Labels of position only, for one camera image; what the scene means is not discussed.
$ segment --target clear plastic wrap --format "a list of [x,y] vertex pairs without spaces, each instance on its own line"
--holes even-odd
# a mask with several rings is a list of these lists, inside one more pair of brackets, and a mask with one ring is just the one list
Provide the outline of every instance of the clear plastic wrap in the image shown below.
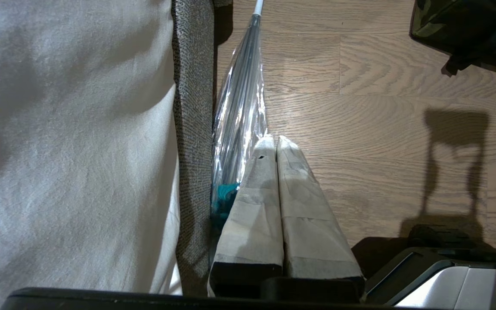
[[267,133],[260,50],[261,15],[252,15],[223,80],[213,130],[212,226],[221,231],[256,142]]

